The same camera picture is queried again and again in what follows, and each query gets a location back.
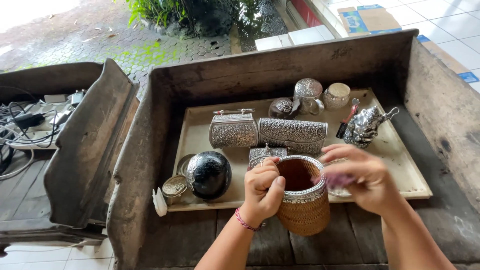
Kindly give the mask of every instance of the white tray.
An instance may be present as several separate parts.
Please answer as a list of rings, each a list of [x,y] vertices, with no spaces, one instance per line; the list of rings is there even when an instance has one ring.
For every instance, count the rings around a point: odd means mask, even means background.
[[[384,111],[370,89],[352,91],[350,100],[352,98],[358,98],[360,100],[360,110],[376,105],[381,111]],[[183,156],[204,151],[217,151],[222,153],[230,162],[232,167],[232,181],[227,192],[222,197],[209,201],[208,203],[195,197],[189,190],[186,190],[180,197],[169,198],[167,200],[168,211],[237,208],[243,203],[245,198],[243,177],[249,163],[249,149],[247,147],[213,149],[208,141],[208,129],[213,117],[212,112],[215,110],[255,108],[256,111],[253,113],[253,116],[258,122],[261,117],[268,116],[268,107],[272,100],[273,99],[264,99],[218,104],[192,107],[185,110],[173,175],[175,175],[177,171],[176,164]],[[344,143],[342,139],[336,138],[335,135],[340,127],[340,121],[348,117],[350,109],[351,103],[335,112],[324,111],[319,116],[299,115],[298,120],[327,122],[328,135],[325,146],[334,143]],[[403,197],[406,199],[421,199],[432,196],[432,191],[390,121],[380,125],[378,136],[366,150],[380,157],[385,162]],[[352,201],[351,197],[337,197],[332,195],[329,195],[328,199],[330,203]]]

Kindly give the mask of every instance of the woven rattan container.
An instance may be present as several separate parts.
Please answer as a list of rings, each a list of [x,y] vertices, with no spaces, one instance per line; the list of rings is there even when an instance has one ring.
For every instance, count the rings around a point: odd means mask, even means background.
[[[321,232],[330,221],[323,165],[306,156],[286,156],[277,167],[286,179],[285,195],[276,214],[282,225],[301,236]],[[313,186],[310,179],[318,176],[322,179]]]

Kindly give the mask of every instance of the silver clutch purse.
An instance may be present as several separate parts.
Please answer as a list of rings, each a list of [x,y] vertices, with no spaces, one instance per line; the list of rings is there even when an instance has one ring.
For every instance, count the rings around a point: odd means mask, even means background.
[[[287,147],[298,153],[319,154],[327,138],[328,124],[298,120],[260,118],[260,144]]]
[[[287,148],[285,147],[260,147],[260,148],[250,148],[250,168],[253,169],[257,164],[259,164],[265,158],[275,156],[275,157],[286,157]]]
[[[208,139],[212,148],[257,146],[258,126],[253,118],[252,111],[255,110],[214,111],[213,113],[216,115],[210,123],[208,132]]]

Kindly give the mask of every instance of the ganesha statue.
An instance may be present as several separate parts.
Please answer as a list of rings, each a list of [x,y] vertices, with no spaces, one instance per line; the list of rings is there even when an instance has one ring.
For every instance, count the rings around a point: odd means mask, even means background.
[[[353,104],[359,104],[354,98]],[[377,106],[363,109],[359,113],[356,106],[354,115],[350,119],[343,134],[343,140],[347,144],[353,144],[358,148],[366,148],[378,135],[378,127],[381,123],[392,119],[399,112],[398,107],[393,108],[389,113],[381,113]]]

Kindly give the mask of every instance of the paved ground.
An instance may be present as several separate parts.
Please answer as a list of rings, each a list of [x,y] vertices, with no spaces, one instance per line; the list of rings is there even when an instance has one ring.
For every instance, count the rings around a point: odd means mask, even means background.
[[[5,8],[8,4],[2,1],[0,18],[12,17],[12,13],[22,16],[19,9],[38,9],[35,5],[29,7],[28,0],[15,1],[17,9]],[[125,0],[117,0],[117,3],[111,0],[61,2],[68,2],[68,5],[63,4],[62,12],[52,18],[42,10],[43,13],[39,13],[42,17],[22,25],[12,27],[10,23],[5,26],[6,22],[0,20],[0,72],[77,61],[103,62],[109,57],[131,80],[144,86],[147,71],[153,66],[230,54],[228,36],[180,41],[160,36],[141,24],[134,29],[133,25],[128,28],[130,12]],[[142,96],[143,87],[138,97]]]

